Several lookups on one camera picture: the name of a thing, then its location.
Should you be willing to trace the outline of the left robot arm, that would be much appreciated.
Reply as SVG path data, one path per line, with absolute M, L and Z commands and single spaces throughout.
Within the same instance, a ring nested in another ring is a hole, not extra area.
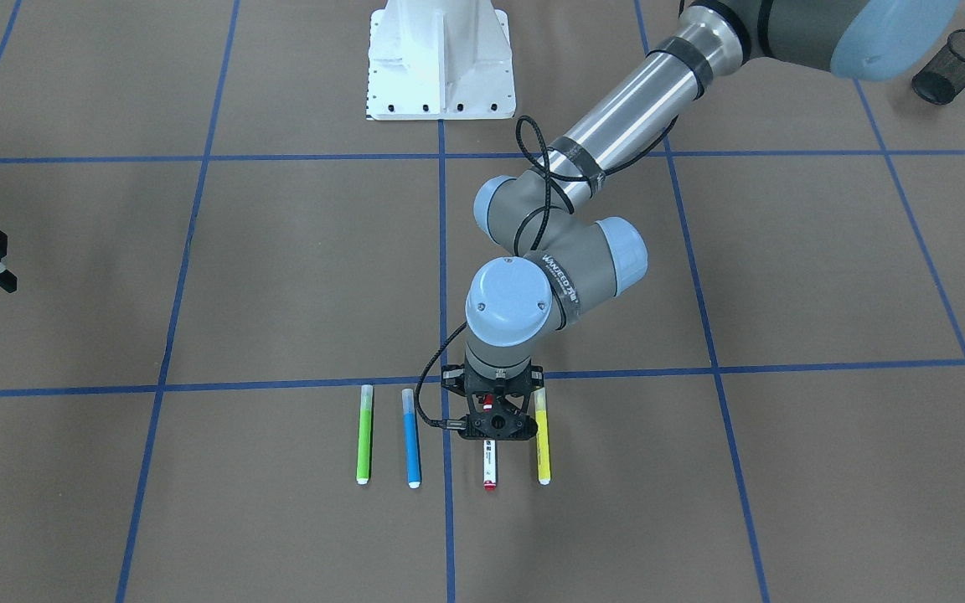
M 464 416 L 429 426 L 467 440 L 528 441 L 529 406 L 544 387 L 534 351 L 549 333 L 636 285 L 648 269 L 638 230 L 618 217 L 575 212 L 617 172 L 647 156 L 714 80 L 774 59 L 840 79 L 881 81 L 907 71 L 951 22 L 957 1 L 693 1 L 680 27 L 562 137 L 526 152 L 529 169 L 480 187 L 472 212 L 505 251 L 482 265 L 466 296 L 464 360 L 441 367 L 441 387 Z

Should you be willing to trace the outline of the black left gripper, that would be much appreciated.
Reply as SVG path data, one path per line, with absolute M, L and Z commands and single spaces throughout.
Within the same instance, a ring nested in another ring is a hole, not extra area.
M 531 415 L 531 399 L 544 387 L 540 366 L 531 365 L 511 379 L 490 380 L 470 365 L 444 365 L 441 387 L 466 398 L 466 415 L 441 420 L 441 428 L 455 431 L 463 439 L 529 441 L 539 432 Z

